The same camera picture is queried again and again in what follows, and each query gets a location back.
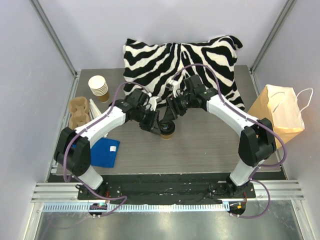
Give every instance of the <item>blue napkin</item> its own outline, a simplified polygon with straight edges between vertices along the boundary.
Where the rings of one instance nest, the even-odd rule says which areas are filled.
[[[91,148],[91,165],[113,168],[120,142],[102,137]]]

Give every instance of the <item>stack of paper cups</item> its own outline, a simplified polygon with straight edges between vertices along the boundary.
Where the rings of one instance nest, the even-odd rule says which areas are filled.
[[[103,76],[93,76],[89,79],[88,85],[92,93],[102,103],[106,103],[109,100],[108,85]]]

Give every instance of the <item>brown paper bag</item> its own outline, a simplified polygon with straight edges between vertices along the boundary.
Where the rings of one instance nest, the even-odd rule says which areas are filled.
[[[309,102],[300,110],[298,96],[306,90],[311,90]],[[266,85],[248,114],[258,119],[269,119],[272,122],[273,131],[284,143],[287,143],[305,129],[301,112],[309,106],[313,92],[312,88],[306,88],[296,96],[292,87]],[[278,139],[275,139],[275,143],[277,149],[281,147]]]

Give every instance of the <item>white wall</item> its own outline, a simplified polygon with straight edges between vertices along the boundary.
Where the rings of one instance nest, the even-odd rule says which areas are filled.
[[[148,44],[238,37],[251,66],[286,0],[40,0],[74,67],[123,68],[127,38]]]
[[[0,233],[21,239],[48,174],[72,75],[27,0],[0,8]]]
[[[284,169],[290,179],[298,179],[320,227],[320,1],[298,0],[285,20],[265,58],[256,71],[260,89],[266,84],[293,87],[296,94],[313,88],[309,108],[302,112],[305,131],[287,144]],[[308,102],[302,93],[300,106]]]

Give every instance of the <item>zebra print fabric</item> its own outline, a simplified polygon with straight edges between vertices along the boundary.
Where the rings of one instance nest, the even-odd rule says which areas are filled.
[[[234,78],[236,50],[242,46],[239,39],[234,36],[221,36],[201,43],[162,45],[147,45],[144,42],[127,39],[123,46],[125,66],[123,76],[127,82],[136,82],[145,86],[153,96],[161,97],[160,104],[164,104],[170,94],[166,83],[178,70],[189,64],[205,64],[211,66],[216,74],[221,93],[232,104],[244,110],[245,105]],[[201,77],[207,88],[217,88],[212,73],[200,66],[189,67],[175,80],[180,83],[180,88],[183,90],[185,86],[182,80],[195,74]],[[135,88],[139,86],[126,84],[124,93],[128,95]]]

